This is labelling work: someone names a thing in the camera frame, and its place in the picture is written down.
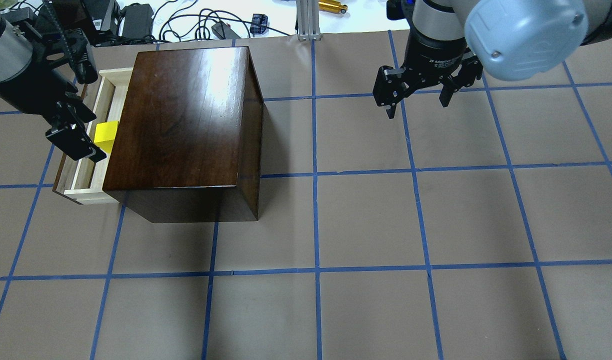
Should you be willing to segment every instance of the dark wooden cabinet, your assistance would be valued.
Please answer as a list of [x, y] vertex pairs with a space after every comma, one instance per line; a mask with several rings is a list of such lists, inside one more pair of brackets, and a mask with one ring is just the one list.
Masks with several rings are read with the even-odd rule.
[[262, 114], [248, 47], [140, 52], [103, 191], [153, 223], [255, 221]]

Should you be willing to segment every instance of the open drawer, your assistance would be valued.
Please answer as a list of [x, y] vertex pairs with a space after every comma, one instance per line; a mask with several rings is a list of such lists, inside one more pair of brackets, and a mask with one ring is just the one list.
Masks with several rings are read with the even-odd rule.
[[[95, 138], [97, 124], [120, 120], [132, 73], [132, 67], [99, 71], [101, 82], [93, 107], [97, 118], [86, 125], [91, 139]], [[73, 161], [64, 155], [52, 191], [82, 205], [117, 203], [102, 191], [109, 160], [110, 154], [96, 163], [89, 159]]]

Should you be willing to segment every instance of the yellow block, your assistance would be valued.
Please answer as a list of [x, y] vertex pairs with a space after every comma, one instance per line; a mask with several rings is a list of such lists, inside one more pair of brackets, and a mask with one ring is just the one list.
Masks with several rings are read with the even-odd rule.
[[119, 121], [100, 122], [95, 128], [95, 139], [93, 143], [99, 146], [101, 150], [107, 154], [110, 154], [111, 150], [113, 150], [118, 124]]

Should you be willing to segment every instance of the blue tape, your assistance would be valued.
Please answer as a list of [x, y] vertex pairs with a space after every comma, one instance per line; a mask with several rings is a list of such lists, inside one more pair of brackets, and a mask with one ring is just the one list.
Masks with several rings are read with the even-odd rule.
[[482, 264], [437, 264], [432, 265], [433, 270], [459, 270], [459, 269], [499, 269], [499, 268], [530, 268], [534, 262], [487, 262]]
[[568, 76], [568, 80], [570, 81], [570, 84], [573, 87], [573, 91], [575, 92], [577, 102], [579, 102], [579, 106], [581, 107], [582, 112], [584, 113], [584, 117], [586, 119], [586, 122], [588, 123], [588, 127], [590, 128], [592, 132], [592, 136], [594, 137], [594, 140], [596, 141], [597, 146], [599, 147], [599, 151], [601, 152], [603, 161], [605, 165], [608, 167], [608, 171], [610, 171], [610, 177], [612, 177], [612, 164], [611, 164], [610, 158], [608, 158], [608, 153], [606, 152], [606, 149], [604, 148], [604, 144], [602, 144], [602, 141], [599, 138], [599, 134], [597, 133], [595, 125], [593, 125], [593, 120], [591, 119], [590, 114], [588, 113], [588, 110], [586, 109], [586, 106], [584, 105], [584, 101], [582, 100], [580, 91], [578, 90], [578, 87], [575, 84], [575, 80], [573, 80], [573, 75], [571, 74], [571, 71], [569, 70], [569, 66], [566, 64], [566, 61], [564, 61], [563, 64], [564, 64], [564, 70], [566, 71], [566, 75]]
[[264, 101], [288, 101], [288, 100], [304, 100], [304, 99], [312, 99], [312, 95], [308, 96], [284, 96], [284, 97], [267, 97]]
[[110, 260], [108, 261], [108, 271], [105, 274], [104, 291], [102, 292], [102, 300], [101, 300], [101, 304], [99, 305], [99, 313], [97, 314], [95, 332], [93, 333], [93, 344], [90, 347], [90, 358], [89, 358], [90, 360], [95, 359], [95, 353], [98, 350], [98, 340], [100, 339], [102, 318], [104, 317], [104, 309], [106, 307], [108, 288], [110, 287], [110, 281], [113, 275], [113, 267], [115, 266], [115, 257], [117, 254], [117, 244], [119, 244], [119, 237], [122, 232], [122, 225], [124, 223], [125, 213], [126, 213], [126, 206], [121, 205], [121, 211], [119, 212], [119, 220], [117, 221], [117, 230], [114, 234], [114, 242], [112, 242], [112, 251], [110, 253]]
[[37, 184], [0, 185], [0, 189], [34, 189], [36, 187], [37, 187]]
[[208, 332], [211, 325], [211, 309], [213, 307], [213, 281], [215, 279], [215, 259], [217, 258], [217, 237], [220, 223], [215, 221], [212, 227], [212, 248], [210, 249], [210, 276], [208, 277], [208, 292], [206, 294], [206, 310], [203, 319], [203, 344], [201, 345], [201, 360], [206, 360], [208, 354]]
[[409, 168], [391, 168], [384, 170], [347, 170], [347, 171], [322, 171], [317, 176], [338, 176], [338, 175], [368, 175], [368, 174], [400, 174], [411, 173]]
[[55, 149], [55, 146], [51, 145], [50, 150], [48, 150], [48, 156], [46, 157], [46, 161], [43, 164], [43, 169], [41, 171], [39, 182], [37, 182], [37, 185], [36, 185], [34, 197], [32, 198], [30, 210], [28, 211], [28, 217], [26, 218], [26, 221], [24, 224], [24, 230], [22, 231], [22, 235], [19, 240], [19, 244], [17, 245], [17, 249], [15, 251], [15, 257], [13, 257], [13, 263], [10, 265], [10, 271], [8, 272], [6, 284], [4, 285], [4, 290], [0, 297], [0, 316], [2, 315], [2, 309], [4, 309], [4, 302], [6, 301], [6, 296], [9, 293], [9, 287], [11, 287], [11, 281], [13, 278], [13, 274], [15, 274], [15, 268], [18, 266], [18, 261], [20, 260], [22, 248], [24, 247], [24, 241], [26, 240], [26, 236], [28, 234], [28, 228], [30, 227], [31, 220], [33, 219], [33, 214], [36, 209], [37, 201], [39, 200], [39, 194], [42, 190], [41, 184], [44, 183], [44, 178], [46, 177], [46, 173], [48, 171], [48, 164], [50, 164], [51, 162], [51, 157], [53, 156], [54, 149]]
[[373, 96], [372, 93], [342, 93], [335, 95], [317, 95], [318, 99], [338, 99], [338, 98], [367, 98], [368, 96]]
[[418, 173], [436, 172], [436, 171], [472, 171], [472, 170], [496, 170], [508, 169], [507, 165], [482, 165], [482, 166], [443, 166], [415, 169]]
[[317, 360], [324, 357], [322, 352], [322, 286], [320, 282], [320, 215], [318, 210], [317, 185], [317, 73], [315, 66], [315, 40], [310, 41], [310, 76], [311, 88], [311, 116], [312, 116], [312, 210], [313, 210], [313, 235], [314, 235], [314, 259], [315, 259], [315, 323], [317, 330]]
[[199, 278], [210, 276], [210, 271], [150, 272], [150, 273], [114, 273], [112, 279], [156, 279], [156, 278]]
[[[590, 260], [551, 260], [540, 261], [540, 267], [575, 267], [585, 265], [612, 265], [612, 259]], [[535, 267], [534, 262], [482, 262], [470, 264], [432, 264], [433, 270], [458, 269], [504, 269]], [[157, 273], [114, 273], [112, 279], [155, 279], [155, 278], [203, 278], [210, 276], [256, 276], [272, 274], [315, 274], [337, 272], [381, 272], [381, 271], [425, 271], [426, 265], [383, 265], [383, 266], [329, 266], [319, 268], [276, 268], [251, 270], [220, 270], [220, 271], [185, 271]], [[104, 273], [73, 274], [73, 275], [18, 275], [11, 281], [46, 281], [46, 280], [98, 280], [107, 277]], [[0, 276], [0, 281], [8, 280], [8, 276]]]
[[[399, 68], [397, 53], [395, 51], [395, 42], [393, 41], [393, 32], [388, 30], [388, 39], [390, 41], [390, 50], [392, 52], [393, 63], [395, 68]], [[400, 103], [401, 117], [404, 126], [404, 136], [406, 137], [406, 148], [408, 150], [408, 160], [410, 162], [410, 169], [413, 176], [413, 192], [415, 195], [415, 205], [417, 210], [417, 218], [419, 221], [419, 230], [422, 239], [422, 248], [424, 250], [424, 267], [427, 273], [426, 282], [428, 285], [428, 296], [430, 301], [431, 315], [432, 315], [432, 327], [434, 328], [434, 340], [437, 347], [437, 356], [439, 360], [444, 360], [444, 348], [442, 346], [442, 336], [439, 330], [439, 317], [437, 316], [437, 302], [435, 298], [435, 286], [433, 284], [432, 267], [430, 262], [430, 254], [428, 251], [428, 242], [426, 228], [424, 225], [424, 214], [422, 212], [422, 204], [420, 199], [420, 188], [418, 186], [418, 175], [415, 167], [415, 158], [413, 157], [413, 149], [411, 144], [411, 135], [409, 134], [409, 121], [406, 114], [406, 104]]]
[[21, 111], [0, 111], [0, 116], [11, 116], [16, 114], [23, 114]]
[[514, 164], [513, 169], [539, 169], [550, 167], [597, 167], [605, 166], [604, 162], [562, 162], [561, 164]]
[[526, 208], [524, 207], [524, 201], [522, 199], [522, 194], [519, 191], [519, 185], [517, 184], [517, 178], [515, 175], [514, 166], [511, 161], [510, 153], [508, 152], [506, 141], [504, 139], [504, 133], [502, 132], [500, 118], [498, 117], [498, 112], [493, 102], [493, 97], [491, 95], [491, 90], [489, 89], [488, 81], [486, 80], [486, 75], [482, 76], [482, 80], [484, 82], [484, 89], [486, 89], [486, 96], [488, 98], [488, 104], [490, 105], [490, 110], [493, 114], [493, 119], [495, 120], [495, 127], [499, 135], [501, 144], [502, 144], [502, 149], [504, 151], [504, 157], [508, 165], [508, 171], [510, 173], [512, 187], [514, 189], [514, 193], [517, 198], [517, 203], [519, 205], [521, 219], [523, 220], [523, 227], [525, 229], [526, 237], [528, 238], [528, 245], [530, 246], [530, 251], [532, 253], [532, 260], [534, 262], [535, 269], [537, 270], [537, 278], [539, 279], [539, 286], [541, 287], [541, 293], [544, 298], [544, 304], [546, 305], [546, 312], [548, 313], [550, 327], [552, 328], [553, 336], [555, 337], [555, 344], [557, 346], [559, 358], [561, 360], [565, 360], [566, 354], [564, 353], [564, 346], [562, 346], [562, 339], [560, 338], [560, 331], [558, 330], [557, 323], [555, 321], [555, 315], [553, 313], [551, 299], [548, 294], [548, 289], [546, 289], [546, 281], [544, 281], [544, 274], [542, 273], [542, 268], [540, 267], [539, 256], [537, 255], [537, 249], [535, 248], [535, 242], [533, 241], [533, 233], [531, 231], [531, 226], [528, 223], [528, 216], [526, 215]]
[[274, 178], [308, 178], [313, 176], [312, 172], [294, 172], [294, 173], [268, 173], [261, 175], [262, 179], [274, 179]]
[[426, 265], [338, 266], [319, 268], [320, 272], [425, 271]]
[[580, 265], [612, 265], [612, 259], [541, 261], [539, 265], [542, 267], [571, 267], [571, 266], [580, 266]]
[[77, 274], [77, 275], [18, 275], [12, 276], [12, 281], [42, 281], [42, 280], [93, 280], [105, 279], [106, 275], [101, 273]]
[[[576, 84], [576, 87], [612, 87], [612, 82], [597, 82], [594, 84]], [[489, 91], [517, 91], [517, 90], [532, 90], [532, 89], [570, 89], [569, 84], [554, 84], [554, 85], [529, 85], [529, 86], [498, 86], [489, 87]], [[486, 88], [462, 88], [459, 92], [485, 92]], [[441, 89], [419, 89], [415, 94], [440, 94]], [[338, 93], [333, 95], [309, 95], [309, 96], [284, 96], [284, 97], [268, 97], [264, 101], [290, 101], [304, 99], [338, 99], [338, 98], [367, 98], [373, 96], [372, 93]]]

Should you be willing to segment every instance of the black power brick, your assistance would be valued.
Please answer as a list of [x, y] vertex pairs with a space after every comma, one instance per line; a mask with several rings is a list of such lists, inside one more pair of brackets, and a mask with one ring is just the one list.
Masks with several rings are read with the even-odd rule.
[[142, 39], [153, 34], [153, 8], [148, 4], [133, 4], [123, 8], [121, 36]]

